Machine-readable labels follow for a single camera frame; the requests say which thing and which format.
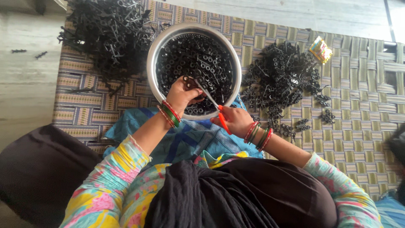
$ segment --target woman's arm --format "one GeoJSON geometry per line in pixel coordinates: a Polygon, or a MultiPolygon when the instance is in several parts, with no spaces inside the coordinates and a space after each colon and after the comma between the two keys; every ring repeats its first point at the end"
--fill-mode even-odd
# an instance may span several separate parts
{"type": "MultiPolygon", "coordinates": [[[[253,123],[248,112],[240,108],[224,107],[223,113],[229,130],[234,135],[244,138],[253,123]]],[[[212,118],[211,122],[222,126],[218,118],[212,118]]],[[[253,139],[255,145],[263,134],[264,129],[259,129],[253,139]]],[[[278,160],[304,168],[327,188],[339,211],[339,227],[382,227],[377,208],[369,195],[327,161],[275,134],[264,150],[278,160]]]]}
{"type": "MultiPolygon", "coordinates": [[[[184,90],[179,78],[169,91],[167,101],[182,116],[188,103],[196,103],[199,89],[184,90]]],[[[60,227],[120,227],[122,204],[127,190],[140,170],[151,160],[152,150],[170,129],[158,112],[132,136],[128,136],[100,162],[73,193],[60,227]]]]}

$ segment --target woman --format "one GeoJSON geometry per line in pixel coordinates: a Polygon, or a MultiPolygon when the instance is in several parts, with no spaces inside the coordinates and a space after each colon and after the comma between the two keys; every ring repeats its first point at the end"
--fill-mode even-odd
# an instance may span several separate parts
{"type": "MultiPolygon", "coordinates": [[[[240,108],[223,108],[232,134],[279,161],[241,151],[194,163],[158,164],[139,174],[152,150],[200,89],[182,78],[158,112],[99,163],[74,192],[61,227],[382,227],[369,196],[315,153],[254,127],[240,108]]],[[[211,122],[221,126],[218,118],[211,122]]]]}

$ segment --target scissor blade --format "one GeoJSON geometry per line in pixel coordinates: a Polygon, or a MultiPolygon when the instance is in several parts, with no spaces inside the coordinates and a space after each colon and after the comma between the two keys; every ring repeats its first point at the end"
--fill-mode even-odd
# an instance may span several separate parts
{"type": "Polygon", "coordinates": [[[214,99],[211,97],[211,95],[209,94],[209,92],[207,90],[205,90],[200,83],[195,80],[195,82],[197,83],[197,85],[200,87],[200,89],[207,95],[208,99],[212,102],[212,104],[214,104],[215,108],[218,109],[218,104],[214,101],[214,99]]]}

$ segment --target red bangle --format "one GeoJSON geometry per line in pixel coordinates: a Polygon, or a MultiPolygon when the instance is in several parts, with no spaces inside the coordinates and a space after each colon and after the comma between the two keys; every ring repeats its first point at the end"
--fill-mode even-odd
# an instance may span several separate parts
{"type": "Polygon", "coordinates": [[[179,123],[181,122],[181,119],[179,117],[179,114],[176,112],[176,110],[169,104],[169,102],[167,102],[166,100],[163,100],[162,103],[164,105],[166,105],[167,108],[170,109],[170,111],[173,113],[173,115],[176,117],[176,119],[179,121],[179,123]]]}
{"type": "Polygon", "coordinates": [[[266,141],[263,143],[263,146],[259,149],[259,152],[262,151],[264,149],[264,147],[267,145],[267,143],[269,142],[271,136],[273,135],[273,128],[270,128],[269,134],[267,135],[267,139],[266,141]]]}
{"type": "Polygon", "coordinates": [[[256,121],[252,124],[252,126],[250,127],[249,131],[247,132],[245,139],[243,140],[244,143],[247,143],[247,138],[249,137],[249,135],[252,133],[253,128],[259,123],[259,121],[256,121]]]}
{"type": "Polygon", "coordinates": [[[161,108],[159,105],[157,105],[157,107],[158,107],[160,113],[166,118],[166,120],[167,120],[167,122],[170,124],[170,126],[171,126],[172,128],[174,128],[174,127],[175,127],[175,124],[173,123],[173,120],[170,120],[170,119],[167,117],[166,113],[162,110],[162,108],[161,108]]]}

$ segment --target woman's hand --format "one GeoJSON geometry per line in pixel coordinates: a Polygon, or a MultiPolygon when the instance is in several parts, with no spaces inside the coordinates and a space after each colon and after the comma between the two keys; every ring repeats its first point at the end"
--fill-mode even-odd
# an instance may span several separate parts
{"type": "MultiPolygon", "coordinates": [[[[244,138],[249,131],[252,123],[252,117],[249,113],[241,108],[231,108],[223,106],[222,114],[226,119],[226,125],[232,134],[239,138],[244,138]]],[[[222,127],[221,121],[217,117],[213,117],[210,121],[220,127],[222,127]]]]}
{"type": "Polygon", "coordinates": [[[201,89],[195,88],[189,91],[185,90],[185,82],[183,81],[183,76],[179,77],[176,82],[172,84],[169,94],[167,95],[166,101],[176,110],[180,118],[184,114],[185,108],[190,104],[195,104],[197,102],[203,101],[195,100],[194,98],[198,97],[203,93],[201,89]]]}

